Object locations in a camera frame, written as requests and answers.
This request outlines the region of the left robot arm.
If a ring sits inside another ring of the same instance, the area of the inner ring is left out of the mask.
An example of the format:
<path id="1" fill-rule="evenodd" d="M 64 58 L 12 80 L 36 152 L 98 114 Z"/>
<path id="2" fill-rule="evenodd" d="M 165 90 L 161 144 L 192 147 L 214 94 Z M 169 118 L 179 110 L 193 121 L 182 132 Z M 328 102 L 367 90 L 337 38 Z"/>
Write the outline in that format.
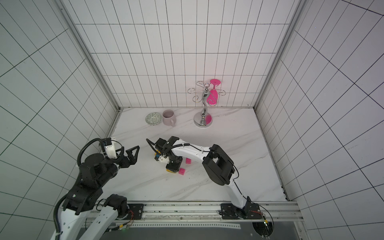
<path id="1" fill-rule="evenodd" d="M 54 208 L 53 240 L 74 240 L 82 227 L 87 228 L 82 240 L 99 240 L 105 233 L 128 228 L 142 218 L 143 204 L 129 204 L 126 197 L 112 194 L 105 199 L 96 219 L 87 225 L 106 183 L 120 169 L 129 168 L 138 160 L 139 146 L 116 149 L 115 143 L 111 138 L 95 138 L 81 148 L 77 157 L 78 177 Z"/>

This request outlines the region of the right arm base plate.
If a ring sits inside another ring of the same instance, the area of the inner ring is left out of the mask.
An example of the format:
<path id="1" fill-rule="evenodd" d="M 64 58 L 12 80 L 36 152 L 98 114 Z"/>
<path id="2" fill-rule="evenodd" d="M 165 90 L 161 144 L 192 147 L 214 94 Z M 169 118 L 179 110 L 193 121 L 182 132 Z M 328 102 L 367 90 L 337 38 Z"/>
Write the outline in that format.
<path id="1" fill-rule="evenodd" d="M 260 206 L 254 203 L 245 205 L 242 209 L 232 204 L 221 204 L 219 214 L 223 220 L 261 220 L 263 218 Z"/>

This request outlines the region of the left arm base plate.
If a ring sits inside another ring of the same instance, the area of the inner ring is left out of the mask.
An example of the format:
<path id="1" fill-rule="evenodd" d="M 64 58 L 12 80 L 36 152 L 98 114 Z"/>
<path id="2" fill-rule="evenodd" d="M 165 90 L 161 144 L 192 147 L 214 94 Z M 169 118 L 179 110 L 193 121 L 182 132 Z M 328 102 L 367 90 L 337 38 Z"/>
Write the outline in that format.
<path id="1" fill-rule="evenodd" d="M 124 215 L 119 220 L 141 220 L 144 212 L 144 204 L 127 204 Z"/>

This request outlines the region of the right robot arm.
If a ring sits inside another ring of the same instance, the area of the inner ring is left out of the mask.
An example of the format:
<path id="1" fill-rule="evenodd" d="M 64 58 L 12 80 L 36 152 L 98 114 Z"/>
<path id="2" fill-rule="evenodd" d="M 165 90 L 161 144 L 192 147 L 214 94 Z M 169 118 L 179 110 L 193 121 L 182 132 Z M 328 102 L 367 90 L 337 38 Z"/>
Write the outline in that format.
<path id="1" fill-rule="evenodd" d="M 255 216 L 254 210 L 251 209 L 252 200 L 241 193 L 235 182 L 234 174 L 238 170 L 220 146 L 196 146 L 175 136 L 168 140 L 159 138 L 155 143 L 149 139 L 146 141 L 156 154 L 155 160 L 167 164 L 168 172 L 179 173 L 183 160 L 189 159 L 201 163 L 210 180 L 226 189 L 237 218 L 247 219 Z"/>

